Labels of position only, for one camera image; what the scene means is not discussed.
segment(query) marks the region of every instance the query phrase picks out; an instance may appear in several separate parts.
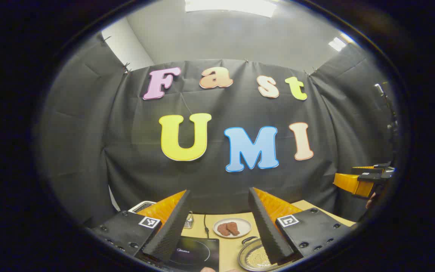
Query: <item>ceiling light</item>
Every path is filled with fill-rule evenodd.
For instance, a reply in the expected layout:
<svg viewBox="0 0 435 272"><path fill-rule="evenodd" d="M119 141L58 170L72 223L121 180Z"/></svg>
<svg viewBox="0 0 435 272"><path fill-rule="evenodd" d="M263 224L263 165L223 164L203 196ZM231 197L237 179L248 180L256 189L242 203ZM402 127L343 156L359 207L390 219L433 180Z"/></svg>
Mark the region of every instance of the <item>ceiling light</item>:
<svg viewBox="0 0 435 272"><path fill-rule="evenodd" d="M345 46L347 46L344 42L342 42L342 40L340 40L339 38L335 37L333 39L333 41L329 42L328 45L330 45L334 50L340 51L342 50Z"/></svg>
<svg viewBox="0 0 435 272"><path fill-rule="evenodd" d="M345 44L344 42L342 42L342 40L340 40L340 39L337 38L337 37L335 37L335 38L333 39L333 41L334 41L337 45L339 45L341 48L344 48L344 47L346 46L346 44Z"/></svg>
<svg viewBox="0 0 435 272"><path fill-rule="evenodd" d="M340 34L340 36L347 42L347 43L355 43L354 40L352 40L352 38L350 38L347 34L342 33Z"/></svg>
<svg viewBox="0 0 435 272"><path fill-rule="evenodd" d="M232 10L271 18L276 5L264 0L186 0L186 12Z"/></svg>
<svg viewBox="0 0 435 272"><path fill-rule="evenodd" d="M328 45L330 45L334 50L337 50L340 52L340 50L342 50L343 47L341 47L340 45L337 45L334 41L331 41L328 43Z"/></svg>

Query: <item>black cable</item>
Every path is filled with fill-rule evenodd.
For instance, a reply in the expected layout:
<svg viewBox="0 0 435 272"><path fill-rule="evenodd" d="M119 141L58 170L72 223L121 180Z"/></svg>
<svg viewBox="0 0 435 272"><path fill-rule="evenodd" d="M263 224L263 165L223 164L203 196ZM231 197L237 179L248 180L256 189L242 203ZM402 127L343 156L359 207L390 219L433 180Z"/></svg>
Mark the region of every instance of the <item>black cable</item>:
<svg viewBox="0 0 435 272"><path fill-rule="evenodd" d="M209 239L209 229L206 227L206 215L204 215L204 230L207 234L207 239Z"/></svg>

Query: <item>wooden table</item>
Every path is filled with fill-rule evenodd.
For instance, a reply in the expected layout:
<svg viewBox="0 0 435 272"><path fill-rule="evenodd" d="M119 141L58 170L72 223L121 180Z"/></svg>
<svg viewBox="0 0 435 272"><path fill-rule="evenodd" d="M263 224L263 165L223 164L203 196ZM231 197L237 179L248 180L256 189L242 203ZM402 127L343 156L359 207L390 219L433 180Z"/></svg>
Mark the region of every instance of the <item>wooden table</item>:
<svg viewBox="0 0 435 272"><path fill-rule="evenodd" d="M295 207L301 210L307 210L310 208L318 208L311 203L306 202L305 200L301 200L295 203L292 203ZM333 215L326 210L321 211L333 217L338 222L350 227L355 222L340 218L336 215ZM214 223L221 219L225 218L243 218L248 220L251 223L251 231L242 236L240 238L223 238L221 236L217 236L217 234L213 231ZM219 271L226 272L231 269L237 269L242 272L247 272L247 270L243 269L238 263L238 253L243 248L241 241L249 236L257 236L259 237L258 229L256 228L256 222L254 221L253 214L251 212L245 213L234 213L231 215L206 215L206 226L209 229L209 238L218 238L219 239ZM190 236L196 238L207 238L206 232L204 231L204 215L194 215L194 225L192 229L183 229L181 235Z"/></svg>

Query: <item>induction cooktop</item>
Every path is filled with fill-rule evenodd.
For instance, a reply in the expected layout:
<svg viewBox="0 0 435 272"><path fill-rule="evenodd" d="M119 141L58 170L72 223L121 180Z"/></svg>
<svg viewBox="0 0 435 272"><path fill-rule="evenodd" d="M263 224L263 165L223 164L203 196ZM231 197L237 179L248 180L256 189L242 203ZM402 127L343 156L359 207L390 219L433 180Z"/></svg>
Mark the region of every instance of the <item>induction cooktop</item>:
<svg viewBox="0 0 435 272"><path fill-rule="evenodd" d="M160 262L142 253L136 258L169 272L200 272L203 267L219 271L219 239L181 236L176 249L167 262Z"/></svg>

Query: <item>meat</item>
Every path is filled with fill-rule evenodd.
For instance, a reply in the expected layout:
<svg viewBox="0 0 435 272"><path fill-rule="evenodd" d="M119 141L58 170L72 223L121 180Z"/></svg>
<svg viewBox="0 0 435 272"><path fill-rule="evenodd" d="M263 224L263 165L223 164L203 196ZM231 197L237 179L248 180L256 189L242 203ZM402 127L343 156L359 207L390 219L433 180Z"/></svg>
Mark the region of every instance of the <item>meat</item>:
<svg viewBox="0 0 435 272"><path fill-rule="evenodd" d="M226 229L226 225L226 223L220 224L219 226L217 226L217 231L219 231L224 236L229 236L231 233L228 231L228 229Z"/></svg>
<svg viewBox="0 0 435 272"><path fill-rule="evenodd" d="M226 229L234 236L239 234L238 225L236 224L236 222L229 222L228 224L226 224Z"/></svg>

